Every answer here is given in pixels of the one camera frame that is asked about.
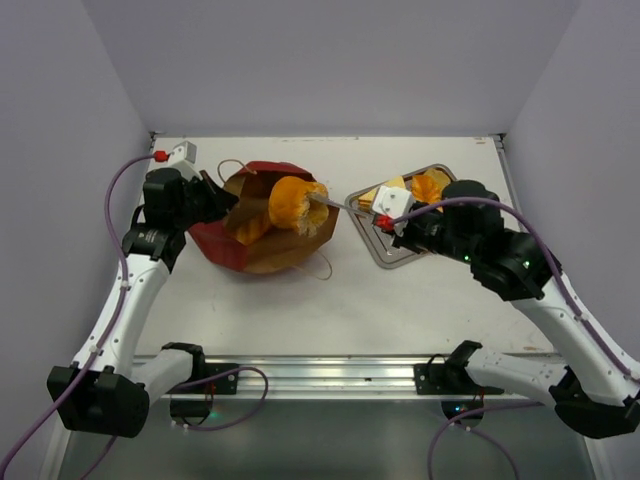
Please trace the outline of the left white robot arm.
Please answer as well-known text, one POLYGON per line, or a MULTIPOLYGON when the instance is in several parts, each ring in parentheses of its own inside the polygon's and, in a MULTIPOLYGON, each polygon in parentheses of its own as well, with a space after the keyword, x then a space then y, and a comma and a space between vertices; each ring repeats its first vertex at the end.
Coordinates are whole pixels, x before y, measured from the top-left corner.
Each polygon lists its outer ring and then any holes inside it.
POLYGON ((204 172, 165 167, 146 175, 143 203, 120 248, 121 266, 89 338, 67 367, 55 366, 47 389, 70 431, 133 438, 150 407, 178 388, 193 393, 208 379, 199 345, 169 342, 150 361, 134 364, 151 307, 196 224, 222 220, 236 195, 204 172))

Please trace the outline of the braided fake bread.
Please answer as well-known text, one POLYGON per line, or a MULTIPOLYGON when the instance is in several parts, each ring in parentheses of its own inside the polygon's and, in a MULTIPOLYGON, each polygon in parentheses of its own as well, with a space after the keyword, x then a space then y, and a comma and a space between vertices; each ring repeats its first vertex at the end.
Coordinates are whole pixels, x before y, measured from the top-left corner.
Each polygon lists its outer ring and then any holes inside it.
POLYGON ((442 199, 442 191, 449 184, 440 178, 429 175, 416 175, 411 180, 411 193, 421 203, 434 204, 442 199))

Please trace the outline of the round sugared fake bun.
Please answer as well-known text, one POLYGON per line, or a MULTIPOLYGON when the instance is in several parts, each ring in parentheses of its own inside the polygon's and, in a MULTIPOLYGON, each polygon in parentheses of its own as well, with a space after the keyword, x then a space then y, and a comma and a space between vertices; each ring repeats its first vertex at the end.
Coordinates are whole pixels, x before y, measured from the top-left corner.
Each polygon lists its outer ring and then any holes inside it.
POLYGON ((282 177, 274 184, 269 196, 271 224, 300 236, 315 236, 329 216, 328 206, 317 200, 320 197, 328 197, 324 184, 295 176, 282 177))

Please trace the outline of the long twisted fake bread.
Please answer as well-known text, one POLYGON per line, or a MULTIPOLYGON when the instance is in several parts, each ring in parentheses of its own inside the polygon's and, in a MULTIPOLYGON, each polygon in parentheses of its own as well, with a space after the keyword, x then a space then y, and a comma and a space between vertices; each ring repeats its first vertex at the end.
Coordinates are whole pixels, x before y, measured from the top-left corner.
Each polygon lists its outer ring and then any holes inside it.
POLYGON ((267 211, 244 221, 234 232, 234 238, 244 246, 261 239, 272 227, 267 211))

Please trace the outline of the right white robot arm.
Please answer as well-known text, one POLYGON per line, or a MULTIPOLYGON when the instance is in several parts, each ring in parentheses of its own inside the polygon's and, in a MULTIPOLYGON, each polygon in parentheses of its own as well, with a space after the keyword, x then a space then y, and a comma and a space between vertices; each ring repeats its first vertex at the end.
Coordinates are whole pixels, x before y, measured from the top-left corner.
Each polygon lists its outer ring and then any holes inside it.
POLYGON ((589 312, 534 229, 505 227, 508 209, 473 180, 449 184, 436 205, 397 187, 374 201, 377 224, 394 245, 467 264, 477 282, 532 321, 563 359, 544 364, 464 341, 448 356, 440 380, 461 393, 497 388, 527 397, 589 438, 634 432, 638 361, 589 312))

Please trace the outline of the fake brown toast slice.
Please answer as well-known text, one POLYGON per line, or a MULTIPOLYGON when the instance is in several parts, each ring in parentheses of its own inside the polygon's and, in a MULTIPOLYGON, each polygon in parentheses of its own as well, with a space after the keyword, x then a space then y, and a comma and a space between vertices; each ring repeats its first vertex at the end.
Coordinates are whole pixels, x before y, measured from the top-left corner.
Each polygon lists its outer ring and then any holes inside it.
POLYGON ((433 180, 440 189, 444 189, 452 182, 450 175, 440 168, 429 168, 423 175, 433 180))

